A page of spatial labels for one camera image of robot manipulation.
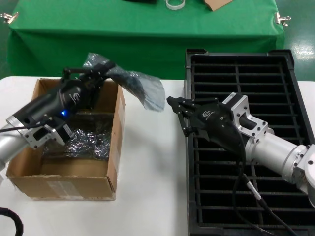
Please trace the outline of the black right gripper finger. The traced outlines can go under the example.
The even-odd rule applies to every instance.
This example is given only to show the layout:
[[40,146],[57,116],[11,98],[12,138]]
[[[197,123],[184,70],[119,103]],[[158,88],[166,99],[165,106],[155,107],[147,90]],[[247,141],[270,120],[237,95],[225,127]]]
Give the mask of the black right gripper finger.
[[203,105],[219,103],[217,98],[186,99],[183,97],[174,98],[171,96],[169,96],[166,101],[175,113],[194,112]]
[[179,109],[176,114],[186,137],[190,134],[196,134],[199,137],[207,138],[206,120],[202,109]]

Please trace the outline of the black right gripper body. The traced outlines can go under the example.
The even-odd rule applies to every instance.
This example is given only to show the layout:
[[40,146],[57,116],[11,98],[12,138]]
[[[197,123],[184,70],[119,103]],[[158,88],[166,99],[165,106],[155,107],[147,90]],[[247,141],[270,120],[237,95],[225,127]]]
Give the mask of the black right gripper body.
[[217,101],[197,107],[190,117],[190,125],[200,137],[227,151],[241,151],[244,147],[230,114]]

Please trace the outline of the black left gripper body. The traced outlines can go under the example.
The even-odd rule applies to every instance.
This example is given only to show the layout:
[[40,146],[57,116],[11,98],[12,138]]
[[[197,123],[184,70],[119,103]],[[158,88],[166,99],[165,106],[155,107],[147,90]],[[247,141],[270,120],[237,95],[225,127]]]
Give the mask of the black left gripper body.
[[13,116],[26,128],[41,127],[54,118],[68,120],[79,110],[90,108],[90,85],[88,79],[64,80],[30,103]]

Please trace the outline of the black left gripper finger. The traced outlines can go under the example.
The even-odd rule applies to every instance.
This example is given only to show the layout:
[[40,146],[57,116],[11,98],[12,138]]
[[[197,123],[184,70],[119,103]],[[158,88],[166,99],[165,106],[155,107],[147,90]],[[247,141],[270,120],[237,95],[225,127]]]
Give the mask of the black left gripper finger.
[[104,85],[105,78],[101,74],[84,74],[83,83],[85,92],[83,97],[83,107],[85,109],[93,109],[96,105],[100,91]]
[[112,61],[108,61],[105,64],[97,64],[93,66],[92,68],[87,67],[81,67],[81,68],[69,68],[66,67],[63,69],[62,73],[62,80],[68,80],[70,79],[71,74],[87,74],[92,75],[96,77],[101,77],[105,75],[110,69],[113,69],[116,66],[116,64]]

